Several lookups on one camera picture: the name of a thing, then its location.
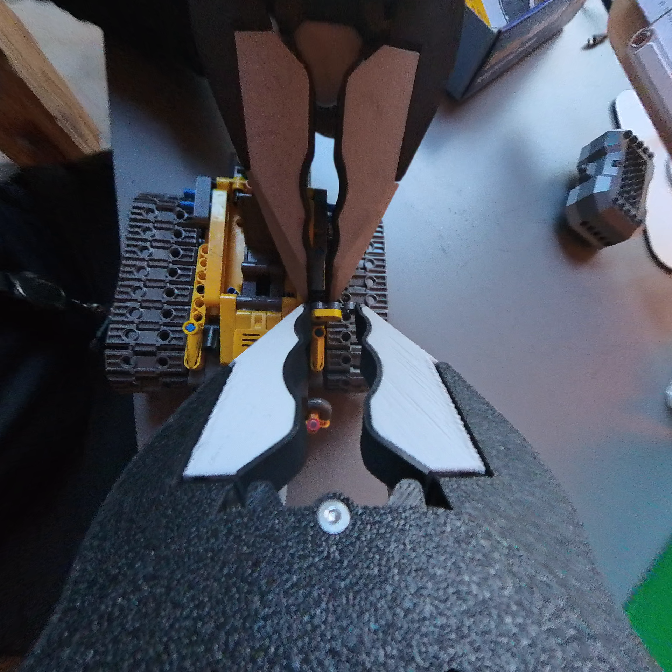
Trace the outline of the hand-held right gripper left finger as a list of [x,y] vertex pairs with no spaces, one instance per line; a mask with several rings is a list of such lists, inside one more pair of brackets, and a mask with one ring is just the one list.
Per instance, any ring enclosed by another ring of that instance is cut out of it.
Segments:
[[309,310],[299,306],[229,366],[223,390],[183,471],[245,492],[281,491],[305,462]]

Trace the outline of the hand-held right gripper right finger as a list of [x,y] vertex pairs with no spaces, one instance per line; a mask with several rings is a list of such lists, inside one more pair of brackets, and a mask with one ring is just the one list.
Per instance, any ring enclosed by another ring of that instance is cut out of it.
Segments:
[[437,361],[364,304],[356,309],[365,398],[361,454],[388,488],[417,481],[426,504],[449,507],[440,480],[483,476],[478,444],[441,379]]

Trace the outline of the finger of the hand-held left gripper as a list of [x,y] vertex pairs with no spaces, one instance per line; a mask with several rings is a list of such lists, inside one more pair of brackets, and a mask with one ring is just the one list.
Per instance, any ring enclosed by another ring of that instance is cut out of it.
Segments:
[[247,135],[247,174],[295,290],[308,298],[307,167],[313,157],[312,91],[304,64],[270,17],[234,33]]
[[338,300],[397,189],[397,167],[419,55],[381,46],[349,75],[340,157],[345,177],[331,299]]

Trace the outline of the yellow toy tracked robot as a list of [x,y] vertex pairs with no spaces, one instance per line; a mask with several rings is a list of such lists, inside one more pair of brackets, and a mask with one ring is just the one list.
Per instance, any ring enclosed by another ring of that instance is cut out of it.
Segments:
[[181,196],[134,198],[105,367],[119,391],[196,386],[302,302],[237,167]]

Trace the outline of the grey desk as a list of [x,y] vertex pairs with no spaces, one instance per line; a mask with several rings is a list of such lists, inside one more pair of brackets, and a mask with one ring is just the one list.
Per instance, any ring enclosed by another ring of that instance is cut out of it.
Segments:
[[671,276],[641,237],[565,229],[581,147],[629,83],[588,1],[463,104],[444,97],[384,217],[390,321],[522,432],[618,605],[671,534]]

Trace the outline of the person's left hand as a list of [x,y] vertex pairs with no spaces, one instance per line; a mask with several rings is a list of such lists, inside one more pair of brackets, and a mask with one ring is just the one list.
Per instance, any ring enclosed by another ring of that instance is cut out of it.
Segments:
[[316,105],[336,106],[343,79],[361,53],[361,35],[351,26],[307,20],[294,32],[294,41],[310,72]]

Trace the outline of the dark blue cardboard kit box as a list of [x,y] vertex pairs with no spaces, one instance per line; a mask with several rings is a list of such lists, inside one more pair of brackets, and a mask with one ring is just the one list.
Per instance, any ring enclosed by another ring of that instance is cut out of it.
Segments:
[[465,99],[562,31],[584,1],[466,1],[446,91]]

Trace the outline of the grey brick battery block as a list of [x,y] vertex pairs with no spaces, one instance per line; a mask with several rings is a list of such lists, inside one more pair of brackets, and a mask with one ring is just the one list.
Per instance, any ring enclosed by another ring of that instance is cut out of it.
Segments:
[[631,238],[646,218],[652,150],[632,130],[608,130],[582,148],[568,194],[568,225],[602,249]]

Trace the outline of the green plastic bin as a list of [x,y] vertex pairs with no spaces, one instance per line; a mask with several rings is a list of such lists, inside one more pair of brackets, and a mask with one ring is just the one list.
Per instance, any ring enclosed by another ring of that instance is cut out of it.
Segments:
[[671,671],[671,543],[634,590],[625,611],[658,665]]

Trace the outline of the wooden post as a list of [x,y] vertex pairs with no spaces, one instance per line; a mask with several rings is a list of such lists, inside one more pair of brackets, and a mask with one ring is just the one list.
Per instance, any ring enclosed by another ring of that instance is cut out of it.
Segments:
[[19,16],[1,2],[1,153],[15,164],[74,161],[101,130]]

